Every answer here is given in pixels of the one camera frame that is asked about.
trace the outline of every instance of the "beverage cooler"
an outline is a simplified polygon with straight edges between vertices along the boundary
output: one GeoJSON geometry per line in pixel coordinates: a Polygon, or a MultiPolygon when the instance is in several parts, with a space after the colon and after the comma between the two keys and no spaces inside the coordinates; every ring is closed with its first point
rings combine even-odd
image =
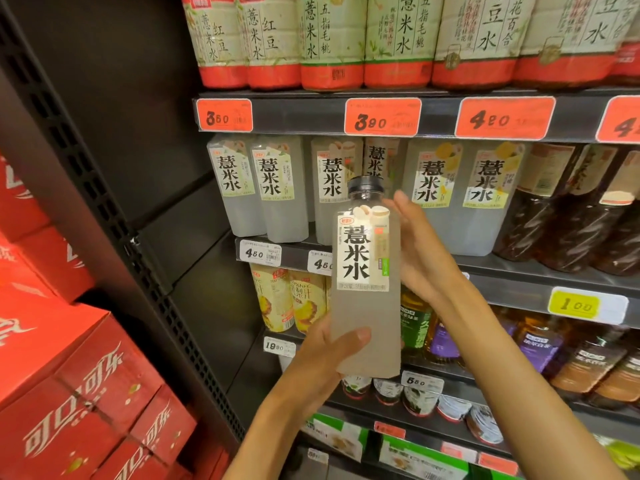
{"type": "Polygon", "coordinates": [[[220,479],[329,312],[283,478],[524,477],[398,190],[640,478],[640,2],[485,2],[0,0],[0,479],[220,479]]]}

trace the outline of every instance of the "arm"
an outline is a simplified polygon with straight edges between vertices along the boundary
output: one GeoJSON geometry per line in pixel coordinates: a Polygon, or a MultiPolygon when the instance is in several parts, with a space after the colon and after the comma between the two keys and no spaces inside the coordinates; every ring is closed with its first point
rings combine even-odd
{"type": "Polygon", "coordinates": [[[371,340],[369,328],[331,342],[330,316],[309,329],[287,370],[258,408],[223,480],[272,480],[280,475],[300,427],[340,383],[338,364],[371,340]]]}
{"type": "Polygon", "coordinates": [[[505,332],[420,207],[402,192],[402,279],[447,327],[529,480],[624,480],[608,453],[505,332]]]}

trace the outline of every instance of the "green bottle label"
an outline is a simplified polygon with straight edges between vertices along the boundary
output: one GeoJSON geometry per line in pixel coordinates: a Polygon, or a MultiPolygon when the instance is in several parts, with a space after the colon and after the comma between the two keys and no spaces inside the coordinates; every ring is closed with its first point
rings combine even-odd
{"type": "Polygon", "coordinates": [[[418,312],[400,306],[400,322],[402,324],[402,341],[404,348],[419,349],[424,345],[429,328],[431,310],[418,312]]]}

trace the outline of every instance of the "green label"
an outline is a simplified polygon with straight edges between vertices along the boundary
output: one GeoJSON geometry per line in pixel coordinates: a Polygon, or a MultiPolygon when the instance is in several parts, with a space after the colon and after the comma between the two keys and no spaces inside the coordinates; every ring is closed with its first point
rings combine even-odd
{"type": "Polygon", "coordinates": [[[400,323],[402,327],[402,341],[406,348],[420,349],[424,345],[429,328],[431,310],[418,312],[411,308],[400,306],[400,323]]]}
{"type": "Polygon", "coordinates": [[[364,60],[367,0],[297,0],[302,64],[364,60]]]}
{"type": "Polygon", "coordinates": [[[367,62],[430,61],[443,0],[369,0],[367,62]]]}

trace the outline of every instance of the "red price tag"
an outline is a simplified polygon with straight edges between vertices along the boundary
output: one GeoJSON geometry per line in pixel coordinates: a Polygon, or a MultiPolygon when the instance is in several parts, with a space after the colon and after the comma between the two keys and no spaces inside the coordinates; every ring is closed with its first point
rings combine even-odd
{"type": "Polygon", "coordinates": [[[350,98],[344,132],[355,136],[415,136],[422,101],[418,98],[350,98]]]}
{"type": "Polygon", "coordinates": [[[640,96],[611,98],[600,120],[601,143],[640,143],[640,96]]]}
{"type": "Polygon", "coordinates": [[[491,470],[497,470],[498,472],[506,473],[511,476],[516,476],[518,474],[518,464],[515,461],[505,460],[499,456],[493,456],[487,453],[480,453],[480,457],[478,457],[478,465],[490,468],[491,470]]]}
{"type": "Polygon", "coordinates": [[[203,131],[253,131],[253,110],[249,99],[198,99],[198,124],[203,131]]]}
{"type": "Polygon", "coordinates": [[[406,436],[406,431],[404,429],[398,428],[397,426],[391,426],[390,424],[380,421],[376,421],[374,423],[373,430],[381,435],[395,436],[401,440],[404,440],[404,437],[406,436]]]}
{"type": "Polygon", "coordinates": [[[464,98],[456,137],[536,141],[547,135],[555,107],[553,96],[464,98]]]}

